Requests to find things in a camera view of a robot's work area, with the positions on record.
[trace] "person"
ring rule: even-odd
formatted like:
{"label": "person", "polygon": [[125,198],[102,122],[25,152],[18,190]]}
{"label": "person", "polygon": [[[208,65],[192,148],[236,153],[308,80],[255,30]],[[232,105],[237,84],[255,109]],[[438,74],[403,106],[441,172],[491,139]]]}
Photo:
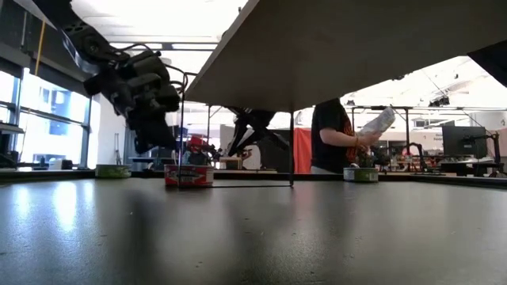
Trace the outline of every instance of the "person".
{"label": "person", "polygon": [[311,121],[311,173],[343,173],[344,167],[356,161],[357,150],[374,145],[380,135],[356,136],[339,98],[316,105]]}

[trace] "table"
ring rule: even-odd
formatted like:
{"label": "table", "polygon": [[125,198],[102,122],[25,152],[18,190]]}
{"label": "table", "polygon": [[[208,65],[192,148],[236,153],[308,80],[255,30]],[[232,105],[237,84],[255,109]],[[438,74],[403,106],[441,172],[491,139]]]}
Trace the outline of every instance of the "table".
{"label": "table", "polygon": [[250,0],[186,99],[294,112],[502,42],[506,10],[498,0]]}
{"label": "table", "polygon": [[474,175],[476,177],[484,177],[488,169],[504,169],[503,163],[495,163],[493,161],[481,162],[442,162],[440,168],[444,172],[456,173],[457,176]]}
{"label": "table", "polygon": [[2,285],[504,283],[506,200],[415,182],[15,184],[0,189],[0,276]]}

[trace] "window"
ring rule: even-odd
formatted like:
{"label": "window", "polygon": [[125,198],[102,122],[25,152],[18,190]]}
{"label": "window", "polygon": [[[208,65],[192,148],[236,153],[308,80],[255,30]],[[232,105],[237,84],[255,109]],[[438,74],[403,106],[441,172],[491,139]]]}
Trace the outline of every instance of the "window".
{"label": "window", "polygon": [[13,92],[16,88],[16,84],[19,82],[18,78],[0,71],[0,101],[12,102]]}
{"label": "window", "polygon": [[18,135],[16,151],[22,162],[46,162],[52,159],[70,159],[74,164],[80,162],[82,127],[77,124],[48,120],[39,116],[22,113],[20,127],[24,135]]}
{"label": "window", "polygon": [[79,93],[46,82],[28,71],[24,73],[22,107],[82,122],[85,119],[88,100]]}

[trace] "gray tabletop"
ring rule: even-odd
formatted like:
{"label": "gray tabletop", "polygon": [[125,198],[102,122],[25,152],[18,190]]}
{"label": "gray tabletop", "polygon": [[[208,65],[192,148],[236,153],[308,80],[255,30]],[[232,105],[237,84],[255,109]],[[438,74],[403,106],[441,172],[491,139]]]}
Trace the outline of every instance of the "gray tabletop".
{"label": "gray tabletop", "polygon": [[0,283],[503,284],[506,233],[507,193],[483,188],[16,184],[0,188]]}

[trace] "red curtain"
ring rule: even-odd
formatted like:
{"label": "red curtain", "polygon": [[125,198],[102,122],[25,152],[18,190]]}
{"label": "red curtain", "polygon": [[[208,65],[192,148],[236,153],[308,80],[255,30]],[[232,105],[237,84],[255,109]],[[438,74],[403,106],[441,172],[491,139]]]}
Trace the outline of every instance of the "red curtain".
{"label": "red curtain", "polygon": [[294,172],[310,174],[311,167],[311,130],[294,129]]}

